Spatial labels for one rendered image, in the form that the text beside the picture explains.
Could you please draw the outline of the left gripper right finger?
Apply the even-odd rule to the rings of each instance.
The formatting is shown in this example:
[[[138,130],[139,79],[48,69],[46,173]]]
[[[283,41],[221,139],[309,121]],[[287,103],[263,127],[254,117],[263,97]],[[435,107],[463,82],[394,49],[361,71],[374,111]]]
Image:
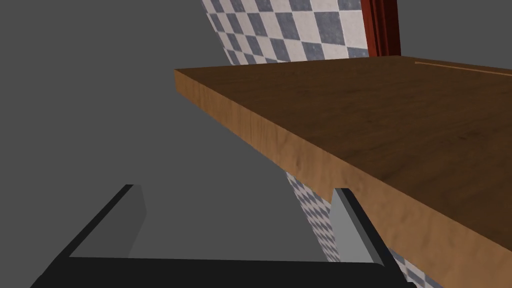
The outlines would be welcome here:
[[[329,221],[341,262],[390,265],[389,250],[350,189],[333,190]]]

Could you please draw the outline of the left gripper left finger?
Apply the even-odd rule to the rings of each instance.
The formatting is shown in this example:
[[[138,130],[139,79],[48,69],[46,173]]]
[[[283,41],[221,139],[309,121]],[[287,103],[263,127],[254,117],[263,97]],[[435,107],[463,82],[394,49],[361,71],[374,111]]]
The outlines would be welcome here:
[[[127,184],[66,248],[71,258],[128,258],[147,216],[140,184]]]

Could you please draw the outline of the brown wooden table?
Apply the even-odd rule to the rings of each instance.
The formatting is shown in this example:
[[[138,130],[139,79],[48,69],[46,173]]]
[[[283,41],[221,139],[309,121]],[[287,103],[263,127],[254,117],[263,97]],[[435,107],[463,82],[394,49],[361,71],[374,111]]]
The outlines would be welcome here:
[[[512,288],[512,70],[405,56],[174,70],[197,107],[445,288]]]

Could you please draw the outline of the red wooden door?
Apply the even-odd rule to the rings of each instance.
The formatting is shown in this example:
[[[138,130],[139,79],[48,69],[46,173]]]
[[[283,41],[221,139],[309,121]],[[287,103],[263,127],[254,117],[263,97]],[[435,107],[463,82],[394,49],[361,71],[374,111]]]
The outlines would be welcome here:
[[[400,56],[397,0],[360,0],[369,57]]]

